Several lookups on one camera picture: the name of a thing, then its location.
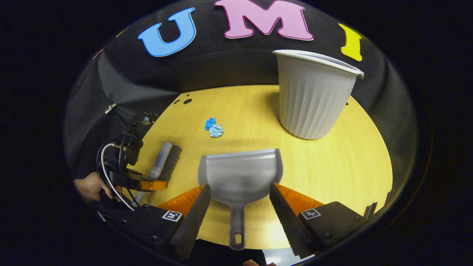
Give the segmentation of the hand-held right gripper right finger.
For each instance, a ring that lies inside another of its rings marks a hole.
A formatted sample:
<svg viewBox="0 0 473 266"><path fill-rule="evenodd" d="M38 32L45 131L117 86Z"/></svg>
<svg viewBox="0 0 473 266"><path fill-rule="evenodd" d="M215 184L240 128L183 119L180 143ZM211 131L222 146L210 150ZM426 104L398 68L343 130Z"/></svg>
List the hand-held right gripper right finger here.
<svg viewBox="0 0 473 266"><path fill-rule="evenodd" d="M348 240L370 219L377 203L361 215L338 201L322 203L277 183L270 201L295 256L305 259Z"/></svg>

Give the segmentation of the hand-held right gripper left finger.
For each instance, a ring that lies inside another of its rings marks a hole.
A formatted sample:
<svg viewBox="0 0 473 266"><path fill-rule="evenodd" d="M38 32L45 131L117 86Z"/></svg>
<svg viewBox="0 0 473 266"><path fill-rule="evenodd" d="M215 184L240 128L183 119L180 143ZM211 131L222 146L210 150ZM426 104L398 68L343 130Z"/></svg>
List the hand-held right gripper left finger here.
<svg viewBox="0 0 473 266"><path fill-rule="evenodd" d="M144 204L126 212L120 218L120 226L158 253L186 261L210 201L210 185L200 185L157 207Z"/></svg>

